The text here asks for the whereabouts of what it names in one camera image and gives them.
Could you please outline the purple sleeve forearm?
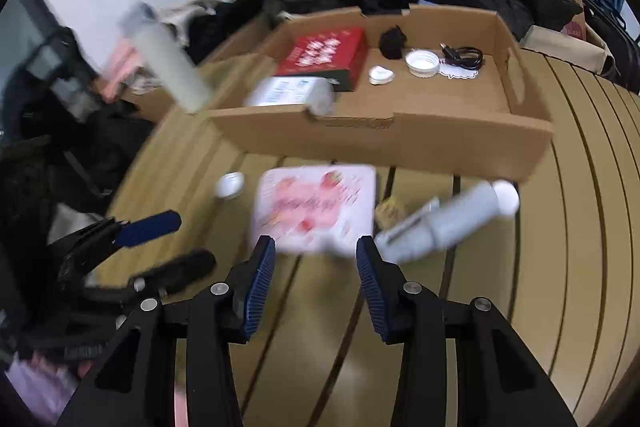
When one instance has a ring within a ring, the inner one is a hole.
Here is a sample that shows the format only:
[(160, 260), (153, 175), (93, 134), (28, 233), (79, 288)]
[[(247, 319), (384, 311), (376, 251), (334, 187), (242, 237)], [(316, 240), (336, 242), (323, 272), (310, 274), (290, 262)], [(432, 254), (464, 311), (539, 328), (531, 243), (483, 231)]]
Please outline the purple sleeve forearm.
[(67, 366), (55, 365), (37, 353), (30, 360), (15, 358), (6, 376), (26, 407), (51, 426), (58, 422), (79, 384)]

